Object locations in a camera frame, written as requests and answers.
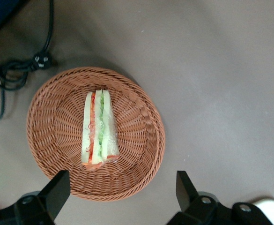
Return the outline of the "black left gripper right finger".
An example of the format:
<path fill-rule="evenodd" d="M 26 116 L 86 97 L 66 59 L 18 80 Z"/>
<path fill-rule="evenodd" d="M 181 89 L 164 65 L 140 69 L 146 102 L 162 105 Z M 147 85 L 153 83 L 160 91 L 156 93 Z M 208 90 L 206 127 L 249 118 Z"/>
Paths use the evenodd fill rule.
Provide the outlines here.
<path fill-rule="evenodd" d="M 212 225 L 218 208 L 208 195 L 200 195 L 185 171 L 177 171 L 176 197 L 181 211 L 168 225 Z"/>

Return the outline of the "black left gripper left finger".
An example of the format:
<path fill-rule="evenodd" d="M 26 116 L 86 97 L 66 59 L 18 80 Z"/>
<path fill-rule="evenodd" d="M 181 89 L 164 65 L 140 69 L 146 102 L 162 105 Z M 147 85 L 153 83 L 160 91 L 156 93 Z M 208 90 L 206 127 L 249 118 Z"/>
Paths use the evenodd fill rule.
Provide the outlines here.
<path fill-rule="evenodd" d="M 37 194 L 20 198 L 14 205 L 18 225 L 53 225 L 70 196 L 70 174 L 59 171 Z"/>

